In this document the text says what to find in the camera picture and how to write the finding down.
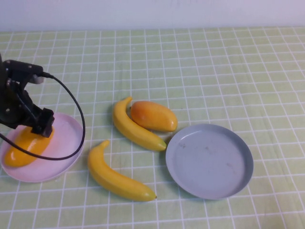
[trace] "grid pattern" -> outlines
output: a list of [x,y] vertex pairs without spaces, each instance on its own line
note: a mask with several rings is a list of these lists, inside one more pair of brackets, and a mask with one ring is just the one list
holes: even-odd
[[[82,156],[58,179],[23,184],[0,170],[1,228],[305,227],[305,28],[0,33],[0,53],[61,79],[87,125]],[[27,88],[40,107],[81,120],[56,82]],[[180,189],[165,154],[132,144],[113,127],[113,103],[130,95],[172,109],[178,130],[212,123],[235,131],[253,154],[249,185],[220,201]],[[130,202],[91,178],[86,156],[104,139],[111,140],[106,162],[149,185],[155,201]]]

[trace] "plate rim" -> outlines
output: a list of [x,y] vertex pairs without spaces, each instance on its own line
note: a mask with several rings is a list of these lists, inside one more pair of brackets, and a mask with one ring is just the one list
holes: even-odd
[[[203,196],[198,196],[196,195],[194,192],[192,192],[192,189],[185,186],[183,182],[179,182],[180,179],[179,179],[179,176],[176,174],[174,168],[172,166],[169,166],[170,165],[170,156],[173,155],[175,153],[175,150],[174,147],[179,144],[180,140],[183,138],[181,137],[181,133],[183,132],[187,132],[187,130],[189,129],[192,129],[192,128],[196,128],[196,127],[199,127],[200,129],[205,129],[207,126],[212,126],[212,127],[216,127],[216,128],[220,128],[230,134],[232,134],[234,137],[236,137],[236,139],[238,139],[238,143],[242,143],[246,149],[247,149],[247,154],[248,154],[248,157],[250,159],[250,162],[251,162],[251,170],[249,171],[249,178],[246,180],[245,184],[243,185],[243,187],[238,190],[237,192],[229,195],[229,196],[224,196],[224,197],[220,197],[220,198],[205,198]],[[165,161],[166,161],[166,166],[167,166],[167,169],[171,175],[171,177],[173,178],[173,180],[177,183],[177,185],[179,187],[181,187],[183,190],[185,190],[186,192],[190,193],[191,195],[195,196],[195,197],[198,197],[198,198],[202,198],[202,199],[209,199],[209,200],[221,200],[221,199],[225,199],[225,198],[228,198],[228,197],[231,197],[231,196],[234,196],[236,194],[238,194],[239,192],[241,192],[250,182],[252,176],[253,176],[253,172],[254,172],[254,159],[253,159],[253,155],[252,155],[252,152],[249,148],[249,146],[246,144],[246,142],[239,136],[237,135],[234,131],[228,129],[228,128],[225,128],[223,126],[220,126],[220,125],[215,125],[215,124],[209,124],[209,123],[202,123],[202,124],[196,124],[196,125],[189,125],[181,130],[179,130],[170,140],[170,142],[168,143],[168,146],[166,148],[166,152],[165,152]]]
[[[80,124],[74,117],[72,117],[72,116],[70,116],[70,115],[67,115],[67,114],[65,114],[65,113],[57,112],[57,113],[54,113],[54,116],[55,116],[55,118],[56,118],[56,116],[64,116],[65,119],[71,119],[71,120],[73,120],[73,122],[76,124],[75,126],[76,126],[77,128],[80,128],[81,131],[83,130],[83,127],[81,126],[81,124]],[[20,131],[20,130],[21,130],[22,128],[24,128],[24,127],[25,127],[25,126],[20,125],[20,126],[18,126],[16,129],[11,129],[11,130],[7,133],[6,137],[7,137],[8,139],[12,140],[12,136],[10,136],[10,135],[13,135],[14,133]],[[4,163],[3,163],[3,158],[4,158],[3,154],[5,153],[4,150],[3,150],[3,148],[5,147],[5,144],[8,144],[8,143],[5,142],[5,141],[2,141],[1,146],[0,146],[1,167],[2,167],[2,169],[4,170],[4,172],[5,172],[9,177],[11,177],[11,178],[13,178],[13,179],[15,179],[15,180],[17,180],[17,181],[24,182],[24,183],[40,183],[40,182],[46,182],[46,181],[50,181],[50,180],[53,180],[53,179],[58,178],[59,176],[61,176],[64,172],[66,172],[67,170],[69,170],[69,169],[76,163],[76,161],[77,161],[77,160],[79,159],[79,157],[81,156],[82,151],[83,151],[83,147],[84,147],[84,143],[83,143],[82,146],[81,146],[81,148],[80,148],[80,150],[77,152],[77,154],[74,155],[74,156],[72,157],[73,160],[72,160],[71,162],[69,162],[69,163],[66,163],[68,166],[67,166],[65,169],[63,169],[61,172],[56,173],[55,175],[52,175],[52,176],[46,176],[45,178],[38,179],[38,180],[28,180],[28,179],[20,179],[20,178],[17,178],[17,177],[15,177],[14,175],[10,174],[10,172],[8,172],[9,169],[8,169],[7,166],[4,165]]]

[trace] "white wall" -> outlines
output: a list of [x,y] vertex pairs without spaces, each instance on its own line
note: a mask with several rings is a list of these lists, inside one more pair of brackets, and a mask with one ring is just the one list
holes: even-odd
[[1,0],[0,31],[305,25],[305,0]]

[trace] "robotic arm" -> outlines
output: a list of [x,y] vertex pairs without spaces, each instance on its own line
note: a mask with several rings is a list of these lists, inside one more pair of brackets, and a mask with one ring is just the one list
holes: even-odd
[[30,126],[33,133],[49,137],[54,112],[33,104],[24,90],[27,83],[42,83],[43,77],[48,76],[41,66],[13,60],[2,62],[0,55],[0,124],[13,129]]

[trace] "orange mango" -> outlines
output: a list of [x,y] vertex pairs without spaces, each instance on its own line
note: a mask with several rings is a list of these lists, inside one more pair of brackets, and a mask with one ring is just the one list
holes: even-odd
[[[53,135],[54,129],[50,137],[43,137],[41,135],[31,133],[31,128],[27,126],[18,134],[14,143],[22,149],[37,155],[41,155],[49,145]],[[32,163],[36,159],[36,157],[30,156],[11,146],[4,156],[4,164],[11,167],[21,167]]]
[[150,101],[137,101],[131,106],[132,120],[145,129],[173,132],[178,120],[174,112],[161,104]]

